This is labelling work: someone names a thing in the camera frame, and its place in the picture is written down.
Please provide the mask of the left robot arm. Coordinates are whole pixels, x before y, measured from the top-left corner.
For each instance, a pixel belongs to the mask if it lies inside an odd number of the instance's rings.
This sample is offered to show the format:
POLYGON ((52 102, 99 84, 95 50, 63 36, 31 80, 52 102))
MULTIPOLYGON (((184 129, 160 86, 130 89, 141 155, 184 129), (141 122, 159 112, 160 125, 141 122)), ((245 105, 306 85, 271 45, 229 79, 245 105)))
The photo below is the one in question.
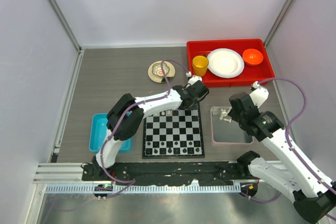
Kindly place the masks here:
POLYGON ((185 86, 176 85, 149 97, 123 95, 107 114, 107 134, 98 153, 92 158, 92 176, 105 182, 112 177, 111 167, 124 141, 137 132, 141 122, 165 110, 190 109, 209 94, 209 89, 194 77, 185 86))

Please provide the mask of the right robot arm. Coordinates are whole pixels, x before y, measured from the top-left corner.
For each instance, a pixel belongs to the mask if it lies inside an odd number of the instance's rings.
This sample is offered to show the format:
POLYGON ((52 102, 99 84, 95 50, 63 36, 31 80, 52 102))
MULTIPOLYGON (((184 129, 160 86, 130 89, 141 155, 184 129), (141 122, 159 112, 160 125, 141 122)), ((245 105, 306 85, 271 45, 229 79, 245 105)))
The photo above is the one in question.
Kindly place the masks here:
POLYGON ((335 182, 308 159, 286 135, 284 124, 271 112, 258 108, 268 92, 241 92, 229 98, 229 116, 249 136, 253 136, 281 161, 286 172, 274 167, 259 154, 248 151, 237 159, 242 179, 252 176, 264 180, 286 196, 297 213, 308 223, 317 223, 335 208, 335 182))

